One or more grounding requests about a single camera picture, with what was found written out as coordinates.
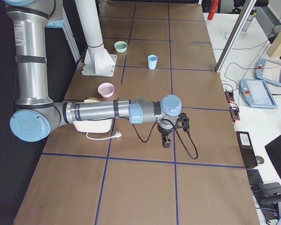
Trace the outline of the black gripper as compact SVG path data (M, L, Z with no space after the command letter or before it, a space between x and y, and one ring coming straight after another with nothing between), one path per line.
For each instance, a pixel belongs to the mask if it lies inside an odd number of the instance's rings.
M161 122L158 123L157 129L162 134L162 146L163 148L169 148L171 141L169 138L169 134L174 130L175 122L169 119L162 119Z

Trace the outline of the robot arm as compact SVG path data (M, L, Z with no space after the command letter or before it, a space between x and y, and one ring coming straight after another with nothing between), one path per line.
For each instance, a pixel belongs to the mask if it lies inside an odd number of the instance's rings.
M60 66L47 70L45 28L59 27L63 22L60 0L7 0L6 14L13 21L20 97L10 128L15 136L27 142L44 139L56 128L75 121L126 118L132 124L153 122L162 135L163 145L181 118L181 100L167 95L161 101L148 102L139 97L100 103L65 103L71 73Z

